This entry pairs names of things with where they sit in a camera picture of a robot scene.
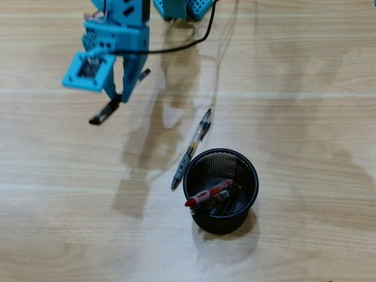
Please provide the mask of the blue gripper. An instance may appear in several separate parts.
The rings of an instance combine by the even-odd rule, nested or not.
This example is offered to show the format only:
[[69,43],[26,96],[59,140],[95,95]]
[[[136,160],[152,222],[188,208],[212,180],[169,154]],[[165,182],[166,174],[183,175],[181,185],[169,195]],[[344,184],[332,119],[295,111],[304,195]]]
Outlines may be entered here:
[[[150,28],[132,26],[118,26],[99,22],[85,22],[86,29],[82,43],[87,52],[116,53],[116,52],[142,52],[149,50]],[[103,90],[109,99],[114,99],[116,92],[114,64],[116,58],[102,59],[104,64],[110,66]],[[149,74],[143,70],[147,55],[123,56],[123,91],[122,102],[127,103],[135,87]]]

